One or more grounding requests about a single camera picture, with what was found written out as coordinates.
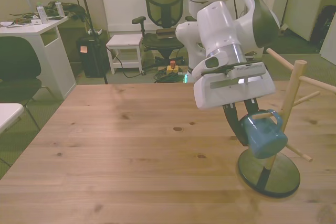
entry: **black trash bin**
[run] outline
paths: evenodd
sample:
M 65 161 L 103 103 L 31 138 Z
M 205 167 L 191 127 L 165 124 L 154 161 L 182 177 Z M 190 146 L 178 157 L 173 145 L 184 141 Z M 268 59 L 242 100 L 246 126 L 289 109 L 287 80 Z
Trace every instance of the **black trash bin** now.
M 103 31 L 101 35 L 98 35 L 100 59 L 104 73 L 110 69 L 109 57 L 106 50 L 106 44 L 108 42 L 107 32 Z M 103 74 L 99 71 L 99 65 L 96 62 L 95 50 L 94 50 L 93 35 L 87 35 L 79 38 L 76 41 L 78 54 L 82 62 L 85 76 L 87 78 L 101 78 Z

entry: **small yellow object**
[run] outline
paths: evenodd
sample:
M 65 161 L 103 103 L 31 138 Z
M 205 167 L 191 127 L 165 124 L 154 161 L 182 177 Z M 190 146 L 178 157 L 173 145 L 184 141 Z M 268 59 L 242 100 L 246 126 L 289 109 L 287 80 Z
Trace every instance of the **small yellow object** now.
M 171 66 L 167 67 L 167 74 L 178 73 L 178 72 L 179 72 L 179 67 L 178 66 L 175 66 L 175 68 L 172 68 Z

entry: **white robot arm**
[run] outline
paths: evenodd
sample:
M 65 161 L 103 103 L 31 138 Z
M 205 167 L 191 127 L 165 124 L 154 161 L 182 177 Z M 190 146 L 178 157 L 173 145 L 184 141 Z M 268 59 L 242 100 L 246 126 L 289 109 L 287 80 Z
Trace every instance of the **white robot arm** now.
M 189 11 L 197 21 L 176 29 L 177 38 L 188 50 L 188 82 L 196 82 L 195 100 L 200 109 L 275 92 L 265 65 L 248 63 L 245 58 L 245 53 L 270 44 L 278 36 L 275 15 L 263 0 L 244 0 L 248 12 L 234 20 L 225 1 L 189 0 Z

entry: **wooden peg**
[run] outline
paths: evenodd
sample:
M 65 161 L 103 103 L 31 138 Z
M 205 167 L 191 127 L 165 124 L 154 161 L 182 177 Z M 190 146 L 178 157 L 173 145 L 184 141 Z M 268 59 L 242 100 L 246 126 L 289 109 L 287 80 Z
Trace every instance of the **wooden peg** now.
M 294 66 L 291 63 L 289 63 L 288 61 L 286 61 L 283 57 L 281 57 L 280 55 L 278 55 L 272 49 L 268 48 L 266 51 L 271 56 L 273 56 L 277 61 L 279 61 L 284 67 L 288 68 L 291 71 L 294 69 Z
M 301 151 L 299 151 L 298 149 L 294 148 L 290 144 L 287 144 L 286 147 L 289 148 L 292 152 L 294 152 L 298 156 L 302 157 L 304 160 L 308 161 L 309 163 L 313 162 L 313 158 L 312 157 L 308 156 L 307 154 L 302 153 Z
M 311 85 L 313 85 L 313 86 L 316 86 L 316 87 L 325 89 L 325 90 L 327 90 L 327 91 L 336 93 L 336 87 L 335 87 L 335 86 L 326 84 L 326 83 L 324 83 L 324 82 L 317 81 L 317 80 L 308 78 L 308 77 L 306 77 L 306 76 L 301 76 L 301 77 L 300 77 L 300 81 L 304 81 L 304 82 L 309 83 L 309 84 L 311 84 Z
M 263 118 L 270 118 L 272 117 L 273 114 L 272 113 L 263 113 L 263 114 L 257 114 L 257 115 L 253 115 L 252 119 L 256 120 L 256 119 L 263 119 Z
M 307 95 L 307 96 L 305 96 L 305 97 L 302 97 L 301 99 L 299 99 L 299 100 L 297 100 L 296 102 L 294 102 L 293 107 L 294 107 L 294 106 L 297 106 L 297 105 L 299 105 L 299 104 L 301 104 L 301 103 L 303 103 L 303 102 L 306 102 L 306 101 L 308 101 L 308 100 L 310 100 L 310 99 L 312 99 L 312 98 L 314 98 L 314 97 L 317 97 L 317 96 L 320 95 L 320 94 L 321 94 L 320 91 L 316 91 L 316 92 L 313 93 L 313 94 L 310 94 L 310 95 Z

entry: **white chair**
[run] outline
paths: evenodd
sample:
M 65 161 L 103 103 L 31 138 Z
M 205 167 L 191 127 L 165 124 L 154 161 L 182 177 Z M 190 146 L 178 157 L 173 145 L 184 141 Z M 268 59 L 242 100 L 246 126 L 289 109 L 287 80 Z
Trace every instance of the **white chair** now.
M 0 103 L 0 134 L 25 111 L 19 103 Z

